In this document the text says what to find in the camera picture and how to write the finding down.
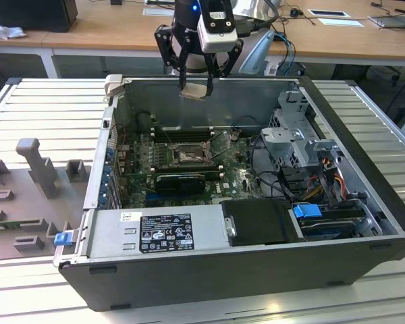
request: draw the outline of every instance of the black computer case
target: black computer case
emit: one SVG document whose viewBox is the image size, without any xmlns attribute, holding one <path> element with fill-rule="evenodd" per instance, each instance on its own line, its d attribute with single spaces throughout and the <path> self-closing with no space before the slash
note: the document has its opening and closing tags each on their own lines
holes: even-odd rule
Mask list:
<svg viewBox="0 0 405 324">
<path fill-rule="evenodd" d="M 75 0 L 0 0 L 0 25 L 67 32 L 78 10 Z"/>
</svg>

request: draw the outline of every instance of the warning label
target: warning label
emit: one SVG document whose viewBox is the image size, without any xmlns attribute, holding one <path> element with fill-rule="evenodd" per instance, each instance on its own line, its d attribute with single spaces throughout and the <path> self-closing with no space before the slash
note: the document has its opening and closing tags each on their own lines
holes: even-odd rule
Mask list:
<svg viewBox="0 0 405 324">
<path fill-rule="evenodd" d="M 194 249 L 190 214 L 143 216 L 140 219 L 140 251 L 169 252 Z"/>
</svg>

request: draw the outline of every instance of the metal table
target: metal table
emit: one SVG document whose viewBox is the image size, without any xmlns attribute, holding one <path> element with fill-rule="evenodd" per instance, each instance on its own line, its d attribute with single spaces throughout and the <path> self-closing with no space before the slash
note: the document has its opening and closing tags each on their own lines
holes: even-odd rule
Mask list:
<svg viewBox="0 0 405 324">
<path fill-rule="evenodd" d="M 359 87 L 342 81 L 315 84 L 405 201 L 405 135 Z M 0 116 L 8 114 L 5 111 L 10 107 L 19 107 L 8 114 L 19 114 L 12 123 L 18 127 L 1 128 L 0 139 L 14 140 L 20 134 L 31 134 L 46 136 L 45 142 L 54 136 L 47 131 L 53 128 L 69 136 L 79 132 L 83 138 L 93 138 L 90 130 L 99 129 L 100 117 L 87 119 L 76 112 L 102 111 L 107 106 L 102 87 L 102 80 L 64 79 L 23 79 L 17 86 L 5 86 L 0 92 Z M 63 119 L 60 112 L 68 116 L 69 111 L 75 112 L 74 118 Z M 2 122 L 9 123 L 0 117 Z M 59 128 L 57 123 L 67 127 Z M 321 121 L 317 123 L 328 135 Z M 74 154 L 82 154 L 90 152 L 90 148 L 73 150 Z M 90 164 L 92 153 L 85 153 L 85 163 Z M 405 259 L 376 267 L 352 286 L 108 313 L 88 309 L 52 266 L 51 259 L 44 256 L 0 261 L 0 323 L 405 323 Z M 165 277 L 176 276 L 159 271 Z"/>
</svg>

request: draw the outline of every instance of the blue tab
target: blue tab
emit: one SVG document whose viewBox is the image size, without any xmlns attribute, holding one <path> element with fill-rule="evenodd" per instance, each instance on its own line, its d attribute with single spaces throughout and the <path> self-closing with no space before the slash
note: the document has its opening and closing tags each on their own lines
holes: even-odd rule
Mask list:
<svg viewBox="0 0 405 324">
<path fill-rule="evenodd" d="M 322 217 L 321 211 L 316 204 L 300 204 L 295 206 L 293 209 L 296 218 L 307 218 L 307 217 Z"/>
<path fill-rule="evenodd" d="M 56 234 L 54 238 L 54 245 L 55 246 L 72 245 L 72 234 L 71 233 Z"/>
</svg>

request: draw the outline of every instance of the desk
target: desk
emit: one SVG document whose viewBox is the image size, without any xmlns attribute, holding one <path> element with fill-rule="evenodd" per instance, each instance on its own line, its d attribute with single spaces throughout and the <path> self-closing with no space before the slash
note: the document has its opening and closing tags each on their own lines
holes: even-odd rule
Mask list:
<svg viewBox="0 0 405 324">
<path fill-rule="evenodd" d="M 68 33 L 28 31 L 21 39 L 0 40 L 0 53 L 40 55 L 50 78 L 59 77 L 54 55 L 114 57 L 160 57 L 153 32 L 160 24 L 170 24 L 171 17 L 143 16 L 143 4 L 123 3 L 110 6 L 109 1 L 77 0 L 78 18 Z M 370 0 L 290 0 L 307 9 L 346 11 L 351 18 L 384 16 L 381 9 L 371 7 Z M 394 12 L 405 9 L 405 3 L 385 0 L 384 6 Z M 290 8 L 282 7 L 288 16 Z M 405 30 L 379 30 L 370 21 L 361 21 L 364 28 L 324 26 L 320 21 L 289 20 L 288 38 L 296 45 L 296 61 L 362 65 L 405 66 Z M 275 26 L 281 30 L 280 22 Z M 285 55 L 283 43 L 273 43 L 268 60 L 275 66 Z"/>
</svg>

